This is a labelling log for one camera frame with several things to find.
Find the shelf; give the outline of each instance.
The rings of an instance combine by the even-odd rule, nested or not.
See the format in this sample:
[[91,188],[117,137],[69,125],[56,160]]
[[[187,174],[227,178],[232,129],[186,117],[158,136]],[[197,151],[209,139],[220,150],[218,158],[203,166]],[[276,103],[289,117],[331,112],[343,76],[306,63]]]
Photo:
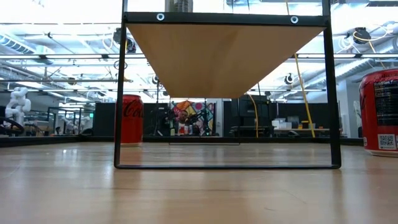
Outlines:
[[326,17],[128,12],[127,28],[174,98],[238,98],[326,26]]

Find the nutrition label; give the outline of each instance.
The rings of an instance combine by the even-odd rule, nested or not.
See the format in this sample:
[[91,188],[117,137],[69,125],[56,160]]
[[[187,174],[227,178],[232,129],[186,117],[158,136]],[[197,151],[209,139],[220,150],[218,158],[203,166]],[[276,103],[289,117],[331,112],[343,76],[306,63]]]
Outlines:
[[377,124],[398,125],[398,80],[374,83]]

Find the white robot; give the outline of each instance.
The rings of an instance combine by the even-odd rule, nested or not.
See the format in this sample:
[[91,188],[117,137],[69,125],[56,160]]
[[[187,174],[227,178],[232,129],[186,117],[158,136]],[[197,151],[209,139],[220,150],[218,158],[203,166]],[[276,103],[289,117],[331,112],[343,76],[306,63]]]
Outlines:
[[78,125],[79,125],[79,120],[75,120],[75,124],[73,124],[73,121],[68,120],[66,117],[62,117],[61,120],[63,120],[66,124],[67,130],[72,130],[75,134],[79,134],[85,127],[85,124],[90,120],[89,117],[84,117],[80,120],[80,130],[78,130]]
[[[6,106],[6,118],[13,119],[15,117],[15,121],[22,127],[24,126],[25,113],[30,111],[31,106],[30,100],[26,98],[27,92],[26,87],[16,87],[11,93],[10,102]],[[4,122],[3,125],[8,127],[11,124]]]
[[82,119],[80,120],[80,131],[79,131],[79,133],[82,132],[82,131],[85,129],[85,125],[86,125],[86,123],[89,122],[89,121],[90,121],[90,117],[84,117],[84,118],[82,118]]
[[64,121],[65,122],[65,124],[66,124],[66,129],[67,130],[71,130],[71,131],[73,131],[74,133],[76,133],[77,132],[77,126],[76,125],[74,125],[73,124],[73,121],[70,121],[70,120],[68,120],[66,117],[62,117],[61,118],[61,120],[62,121]]

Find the colorful poster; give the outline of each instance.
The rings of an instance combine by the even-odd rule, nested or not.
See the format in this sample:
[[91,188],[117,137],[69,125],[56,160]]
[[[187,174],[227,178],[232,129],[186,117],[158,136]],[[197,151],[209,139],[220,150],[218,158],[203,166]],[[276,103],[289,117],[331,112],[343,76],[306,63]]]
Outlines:
[[197,128],[197,133],[194,135],[210,135],[213,133],[215,103],[194,103],[188,100],[176,103],[171,102],[170,108],[174,111],[178,126],[176,126],[176,133],[184,134],[184,123],[185,125],[193,125],[194,129]]

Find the barcode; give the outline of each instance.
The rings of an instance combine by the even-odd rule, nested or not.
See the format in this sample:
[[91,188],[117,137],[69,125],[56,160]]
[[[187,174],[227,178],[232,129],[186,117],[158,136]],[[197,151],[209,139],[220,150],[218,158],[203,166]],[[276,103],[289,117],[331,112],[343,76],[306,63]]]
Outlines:
[[379,149],[396,149],[396,137],[393,134],[378,134]]

